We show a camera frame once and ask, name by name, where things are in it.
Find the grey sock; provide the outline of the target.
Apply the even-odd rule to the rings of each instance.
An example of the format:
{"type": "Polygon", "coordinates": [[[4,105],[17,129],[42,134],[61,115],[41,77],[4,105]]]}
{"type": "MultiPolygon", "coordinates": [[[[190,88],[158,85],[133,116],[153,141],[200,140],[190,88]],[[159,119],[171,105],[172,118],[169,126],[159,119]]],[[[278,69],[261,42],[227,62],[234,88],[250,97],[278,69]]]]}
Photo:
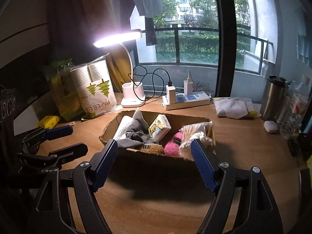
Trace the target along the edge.
{"type": "Polygon", "coordinates": [[[148,131],[144,128],[140,120],[133,120],[125,131],[125,138],[117,138],[119,148],[138,148],[143,145],[152,145],[148,131]]]}

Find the cartoon tissue packet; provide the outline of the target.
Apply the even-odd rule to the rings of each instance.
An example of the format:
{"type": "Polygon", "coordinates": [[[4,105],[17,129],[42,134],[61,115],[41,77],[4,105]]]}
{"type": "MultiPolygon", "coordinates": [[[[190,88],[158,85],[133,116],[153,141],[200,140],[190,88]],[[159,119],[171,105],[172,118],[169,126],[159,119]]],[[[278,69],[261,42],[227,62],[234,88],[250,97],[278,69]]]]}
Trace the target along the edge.
{"type": "Polygon", "coordinates": [[[171,125],[163,114],[159,114],[148,128],[150,139],[154,143],[161,141],[170,130],[171,125]]]}

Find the white wipes pack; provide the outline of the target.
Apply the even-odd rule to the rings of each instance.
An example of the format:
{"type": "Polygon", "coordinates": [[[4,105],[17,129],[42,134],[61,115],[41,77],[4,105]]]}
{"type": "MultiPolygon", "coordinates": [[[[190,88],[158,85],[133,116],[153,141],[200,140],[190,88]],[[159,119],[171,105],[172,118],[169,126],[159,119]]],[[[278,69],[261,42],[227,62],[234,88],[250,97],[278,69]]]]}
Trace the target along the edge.
{"type": "Polygon", "coordinates": [[[261,104],[255,104],[250,98],[245,97],[219,97],[213,98],[213,103],[218,117],[230,119],[258,118],[261,104]]]}

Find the hanging dark clothes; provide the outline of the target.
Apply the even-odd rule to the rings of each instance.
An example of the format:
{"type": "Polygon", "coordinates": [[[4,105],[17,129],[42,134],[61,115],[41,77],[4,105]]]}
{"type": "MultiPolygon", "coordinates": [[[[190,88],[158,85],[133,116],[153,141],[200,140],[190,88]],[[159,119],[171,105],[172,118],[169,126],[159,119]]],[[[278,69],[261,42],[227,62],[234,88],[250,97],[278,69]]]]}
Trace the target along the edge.
{"type": "Polygon", "coordinates": [[[139,16],[145,17],[146,45],[156,45],[157,37],[154,30],[153,18],[163,13],[162,0],[120,0],[120,24],[123,30],[129,30],[130,17],[134,9],[139,16]]]}

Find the steel thermos mug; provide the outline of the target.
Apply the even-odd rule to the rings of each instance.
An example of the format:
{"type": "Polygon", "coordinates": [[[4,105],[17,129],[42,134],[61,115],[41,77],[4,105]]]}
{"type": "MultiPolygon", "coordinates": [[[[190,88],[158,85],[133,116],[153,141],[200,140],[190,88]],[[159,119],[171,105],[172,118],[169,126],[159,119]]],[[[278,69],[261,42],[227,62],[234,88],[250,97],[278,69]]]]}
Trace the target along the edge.
{"type": "Polygon", "coordinates": [[[263,121],[272,121],[284,102],[288,90],[285,78],[270,75],[263,91],[260,114],[263,121]]]}

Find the paper cup sleeve bag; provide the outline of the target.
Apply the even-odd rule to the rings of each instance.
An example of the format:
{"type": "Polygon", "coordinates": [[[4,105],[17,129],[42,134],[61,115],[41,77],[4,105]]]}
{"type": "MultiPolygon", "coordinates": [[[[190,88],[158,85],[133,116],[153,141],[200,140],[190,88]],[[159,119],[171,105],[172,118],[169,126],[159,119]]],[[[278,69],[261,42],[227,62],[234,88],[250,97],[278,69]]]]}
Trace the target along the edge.
{"type": "Polygon", "coordinates": [[[106,57],[75,66],[70,70],[85,119],[113,112],[117,107],[106,57]]]}

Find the brown fuzzy item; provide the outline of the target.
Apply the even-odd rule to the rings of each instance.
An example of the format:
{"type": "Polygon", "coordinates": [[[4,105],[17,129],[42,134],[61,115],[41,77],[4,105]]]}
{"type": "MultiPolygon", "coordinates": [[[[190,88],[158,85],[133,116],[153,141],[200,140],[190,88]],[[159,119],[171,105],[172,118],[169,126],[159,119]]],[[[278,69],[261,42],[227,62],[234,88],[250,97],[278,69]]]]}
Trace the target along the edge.
{"type": "Polygon", "coordinates": [[[139,151],[155,155],[164,154],[163,146],[155,143],[141,145],[139,151]]]}

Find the white earbuds case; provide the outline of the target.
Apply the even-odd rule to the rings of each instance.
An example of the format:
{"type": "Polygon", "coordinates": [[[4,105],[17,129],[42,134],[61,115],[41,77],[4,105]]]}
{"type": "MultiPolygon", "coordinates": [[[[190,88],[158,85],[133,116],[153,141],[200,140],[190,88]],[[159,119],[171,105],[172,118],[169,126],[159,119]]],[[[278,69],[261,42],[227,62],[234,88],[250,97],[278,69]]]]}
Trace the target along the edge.
{"type": "Polygon", "coordinates": [[[263,126],[266,132],[268,132],[269,134],[275,134],[279,131],[278,124],[274,121],[265,121],[263,123],[263,126]]]}

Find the white power strip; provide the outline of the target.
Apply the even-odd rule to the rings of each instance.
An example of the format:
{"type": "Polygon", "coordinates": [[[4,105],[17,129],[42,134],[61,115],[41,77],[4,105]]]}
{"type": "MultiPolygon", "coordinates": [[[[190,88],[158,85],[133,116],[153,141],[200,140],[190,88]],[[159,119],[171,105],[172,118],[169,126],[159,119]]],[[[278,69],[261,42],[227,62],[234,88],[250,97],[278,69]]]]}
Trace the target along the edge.
{"type": "Polygon", "coordinates": [[[175,103],[170,104],[167,96],[162,97],[161,106],[165,110],[184,109],[190,107],[198,107],[209,105],[212,100],[210,94],[206,94],[204,91],[194,92],[192,95],[186,95],[184,93],[176,94],[175,103]]]}

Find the white plug adapter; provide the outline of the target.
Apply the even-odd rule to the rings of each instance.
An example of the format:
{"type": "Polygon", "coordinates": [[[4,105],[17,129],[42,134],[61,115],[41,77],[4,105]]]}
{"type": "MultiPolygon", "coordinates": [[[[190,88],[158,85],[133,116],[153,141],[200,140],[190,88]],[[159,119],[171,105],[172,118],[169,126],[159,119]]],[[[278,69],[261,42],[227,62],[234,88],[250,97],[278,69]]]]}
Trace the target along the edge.
{"type": "Polygon", "coordinates": [[[192,95],[192,91],[193,91],[193,80],[192,80],[190,71],[188,71],[188,77],[187,77],[187,79],[183,81],[183,90],[184,90],[184,94],[185,94],[185,95],[187,95],[187,96],[192,95]]]}

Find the cotton swab bag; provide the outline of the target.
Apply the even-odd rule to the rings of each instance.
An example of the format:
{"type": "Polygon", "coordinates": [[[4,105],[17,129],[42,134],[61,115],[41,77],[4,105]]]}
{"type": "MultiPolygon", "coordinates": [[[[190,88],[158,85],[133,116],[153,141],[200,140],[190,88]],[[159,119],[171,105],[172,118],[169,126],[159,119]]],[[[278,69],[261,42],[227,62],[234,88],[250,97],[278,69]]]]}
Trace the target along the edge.
{"type": "Polygon", "coordinates": [[[191,161],[194,160],[191,154],[191,142],[194,139],[199,139],[203,143],[205,149],[215,153],[212,121],[184,125],[179,129],[179,132],[182,133],[181,144],[179,146],[179,156],[183,159],[191,161]]]}

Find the white desk lamp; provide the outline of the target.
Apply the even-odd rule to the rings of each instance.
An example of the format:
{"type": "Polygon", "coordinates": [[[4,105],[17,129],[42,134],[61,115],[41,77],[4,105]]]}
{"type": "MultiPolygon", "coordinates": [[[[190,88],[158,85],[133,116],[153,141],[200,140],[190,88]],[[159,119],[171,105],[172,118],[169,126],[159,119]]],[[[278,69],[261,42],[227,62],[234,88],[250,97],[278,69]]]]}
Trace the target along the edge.
{"type": "Polygon", "coordinates": [[[141,83],[135,83],[132,58],[125,46],[126,43],[141,37],[142,31],[135,29],[107,35],[93,43],[96,48],[104,48],[109,51],[109,54],[106,55],[108,70],[115,88],[123,94],[121,105],[124,108],[140,107],[145,104],[143,86],[141,83]]]}

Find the green paper cup bag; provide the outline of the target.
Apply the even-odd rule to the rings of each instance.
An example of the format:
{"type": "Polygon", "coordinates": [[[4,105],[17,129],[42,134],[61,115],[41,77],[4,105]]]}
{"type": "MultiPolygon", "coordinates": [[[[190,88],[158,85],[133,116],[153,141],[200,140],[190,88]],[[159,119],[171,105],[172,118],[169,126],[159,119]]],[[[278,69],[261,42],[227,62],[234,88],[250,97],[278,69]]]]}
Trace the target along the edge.
{"type": "Polygon", "coordinates": [[[72,66],[72,58],[67,58],[52,61],[43,67],[52,98],[60,116],[66,121],[74,120],[84,113],[70,74],[72,66]]]}

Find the clear plastic water bottle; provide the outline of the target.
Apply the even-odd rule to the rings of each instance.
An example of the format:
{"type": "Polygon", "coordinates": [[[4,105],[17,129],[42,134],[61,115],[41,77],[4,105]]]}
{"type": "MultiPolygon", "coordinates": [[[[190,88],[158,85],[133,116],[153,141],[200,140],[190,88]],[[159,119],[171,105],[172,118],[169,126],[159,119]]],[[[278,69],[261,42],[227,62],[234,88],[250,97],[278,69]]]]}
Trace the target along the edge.
{"type": "Polygon", "coordinates": [[[282,122],[280,134],[283,138],[289,139],[300,128],[300,124],[308,106],[309,99],[309,78],[303,75],[301,83],[296,87],[289,105],[287,117],[282,122]]]}

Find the pink fluffy plush item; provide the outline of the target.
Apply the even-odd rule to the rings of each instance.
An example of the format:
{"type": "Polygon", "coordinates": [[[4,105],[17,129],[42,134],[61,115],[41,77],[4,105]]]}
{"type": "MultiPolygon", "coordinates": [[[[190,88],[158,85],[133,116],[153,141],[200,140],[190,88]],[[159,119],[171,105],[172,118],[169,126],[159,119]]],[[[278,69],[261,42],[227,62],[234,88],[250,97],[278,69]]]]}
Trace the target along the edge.
{"type": "Polygon", "coordinates": [[[164,147],[165,155],[180,157],[179,147],[183,138],[182,132],[175,133],[164,147]]]}

